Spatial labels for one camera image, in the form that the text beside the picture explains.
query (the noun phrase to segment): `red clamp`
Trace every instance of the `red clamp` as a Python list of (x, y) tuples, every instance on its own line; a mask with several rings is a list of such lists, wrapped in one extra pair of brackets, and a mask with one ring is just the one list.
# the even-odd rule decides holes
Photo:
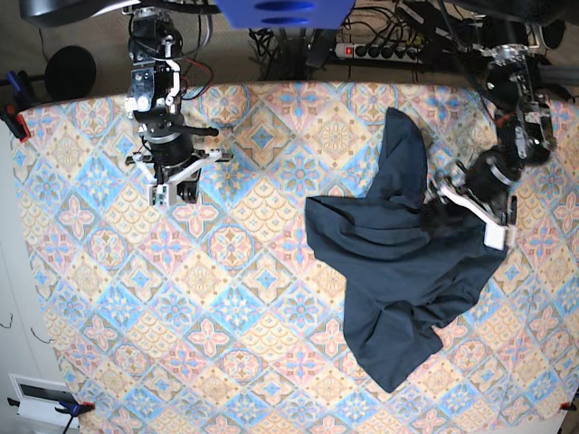
[(20, 140), (20, 143), (25, 142), (31, 137), (30, 129), (26, 125), (26, 121), (20, 113), (16, 113), (14, 106), (6, 104), (0, 108), (0, 119), (2, 119), (12, 134)]

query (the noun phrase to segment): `patterned tablecloth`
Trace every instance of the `patterned tablecloth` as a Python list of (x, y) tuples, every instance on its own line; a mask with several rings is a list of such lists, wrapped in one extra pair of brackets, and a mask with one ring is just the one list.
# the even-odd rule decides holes
[(212, 88), (190, 125), (231, 164), (200, 201), (149, 208), (124, 166), (140, 143), (123, 98), (37, 108), (13, 141), (25, 239), (83, 432), (457, 433), (550, 418), (579, 386), (579, 109), (553, 103), (559, 147), (517, 194), (519, 236), (444, 350), (394, 393), (342, 336), (344, 279), (314, 260), (303, 205), (363, 195), (386, 108), (420, 126), (430, 170), (495, 141), (466, 90), (384, 84)]

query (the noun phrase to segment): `blue object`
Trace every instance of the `blue object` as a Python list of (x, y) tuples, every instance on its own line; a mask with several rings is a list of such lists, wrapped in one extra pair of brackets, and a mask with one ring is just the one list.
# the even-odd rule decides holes
[(231, 27), (337, 29), (354, 0), (216, 0)]

